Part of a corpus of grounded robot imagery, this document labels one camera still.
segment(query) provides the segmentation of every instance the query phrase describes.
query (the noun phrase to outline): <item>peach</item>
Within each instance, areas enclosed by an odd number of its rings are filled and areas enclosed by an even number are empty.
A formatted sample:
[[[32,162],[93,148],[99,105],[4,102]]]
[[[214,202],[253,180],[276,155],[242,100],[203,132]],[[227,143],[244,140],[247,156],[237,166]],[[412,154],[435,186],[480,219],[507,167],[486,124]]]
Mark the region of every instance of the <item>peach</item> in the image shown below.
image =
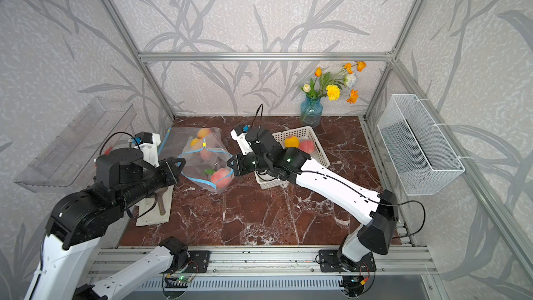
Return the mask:
[[[200,129],[197,133],[198,139],[203,139],[210,133],[211,133],[211,129],[209,128]]]
[[[307,154],[311,154],[315,151],[315,144],[312,141],[303,141],[300,142],[300,146],[298,148]]]
[[[191,151],[200,151],[200,157],[203,161],[207,161],[211,158],[212,152],[208,151],[206,148],[203,147],[203,141],[196,139],[197,142],[192,147]]]
[[[229,169],[219,169],[215,172],[215,174],[211,175],[211,182],[217,186],[217,189],[225,188],[230,184],[231,180],[233,179],[233,175],[228,176],[229,174]]]
[[[298,137],[296,136],[290,136],[285,139],[285,147],[286,148],[297,148],[300,145],[300,141],[298,140]]]

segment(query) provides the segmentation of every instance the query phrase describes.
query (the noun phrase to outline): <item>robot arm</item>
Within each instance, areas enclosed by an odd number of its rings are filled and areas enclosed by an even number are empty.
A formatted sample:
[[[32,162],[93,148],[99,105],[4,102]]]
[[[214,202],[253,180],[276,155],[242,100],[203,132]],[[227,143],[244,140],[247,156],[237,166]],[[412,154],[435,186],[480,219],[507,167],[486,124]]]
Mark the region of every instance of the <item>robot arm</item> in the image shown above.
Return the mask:
[[[336,173],[297,148],[284,149],[264,128],[239,126],[231,132],[241,153],[228,161],[236,176],[266,170],[268,175],[313,190],[343,207],[361,227],[348,235],[337,257],[343,268],[355,271],[370,252],[385,255],[398,220],[396,196],[365,189]]]
[[[157,160],[159,135],[141,132],[136,148],[112,150],[96,159],[94,184],[61,199],[46,224],[41,259],[25,300],[122,299],[146,279],[178,270],[187,246],[170,237],[143,259],[110,278],[76,288],[93,249],[124,211],[178,182],[185,160]]]

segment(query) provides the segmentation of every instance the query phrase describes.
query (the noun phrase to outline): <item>flower bouquet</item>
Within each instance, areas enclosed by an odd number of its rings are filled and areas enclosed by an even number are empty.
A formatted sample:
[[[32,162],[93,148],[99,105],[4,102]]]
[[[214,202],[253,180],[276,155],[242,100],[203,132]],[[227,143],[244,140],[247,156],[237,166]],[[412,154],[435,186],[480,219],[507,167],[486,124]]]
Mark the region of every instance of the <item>flower bouquet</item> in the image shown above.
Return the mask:
[[[323,109],[320,99],[327,96],[331,101],[336,101],[341,96],[343,88],[350,89],[356,84],[356,76],[352,71],[354,66],[356,66],[357,71],[361,72],[366,67],[366,63],[347,63],[338,72],[326,72],[324,74],[319,67],[315,72],[316,78],[311,77],[309,83],[300,87],[306,96],[304,102],[302,102],[300,112],[300,123],[302,125],[314,128],[320,124]],[[358,90],[352,89],[346,102],[350,104],[356,103],[359,97],[357,92]]]

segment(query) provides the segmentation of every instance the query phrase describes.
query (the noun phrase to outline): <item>wire mesh basket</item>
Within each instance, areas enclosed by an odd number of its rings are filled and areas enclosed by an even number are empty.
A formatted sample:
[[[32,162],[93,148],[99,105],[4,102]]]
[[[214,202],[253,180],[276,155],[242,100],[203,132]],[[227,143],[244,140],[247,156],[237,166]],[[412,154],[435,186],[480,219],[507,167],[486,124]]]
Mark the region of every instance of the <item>wire mesh basket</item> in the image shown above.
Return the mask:
[[[322,166],[328,168],[330,166],[330,161],[328,160],[328,157],[326,157],[326,154],[324,152],[324,149],[322,148],[322,145],[318,141],[318,138],[316,137],[315,131],[313,131],[313,128],[310,126],[304,126],[297,129],[291,129],[287,131],[282,132],[276,132],[273,133],[272,136],[274,139],[280,143],[283,148],[285,148],[285,139],[290,136],[296,136],[300,141],[303,140],[310,140],[315,144],[315,151],[310,154],[310,156],[318,161]],[[261,178],[257,176],[257,172],[255,174],[255,180],[257,183],[259,183],[259,186],[261,189],[268,189],[273,188],[278,185],[288,184],[288,181],[282,181],[280,179],[275,179],[274,177],[270,175],[261,175]]]
[[[393,94],[377,128],[409,196],[437,193],[464,172],[438,124],[414,94]]]

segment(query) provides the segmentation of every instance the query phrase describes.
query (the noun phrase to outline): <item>plastic bag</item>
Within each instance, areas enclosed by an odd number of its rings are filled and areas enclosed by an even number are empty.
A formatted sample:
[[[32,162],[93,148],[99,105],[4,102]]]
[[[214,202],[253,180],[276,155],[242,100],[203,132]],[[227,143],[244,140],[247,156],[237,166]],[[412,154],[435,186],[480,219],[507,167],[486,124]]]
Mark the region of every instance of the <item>plastic bag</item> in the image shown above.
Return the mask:
[[[233,169],[226,162],[232,157],[222,143],[219,128],[210,128],[210,133],[197,138],[198,128],[190,128],[183,152],[178,158],[186,163],[182,174],[195,184],[212,192],[223,192],[234,178]]]

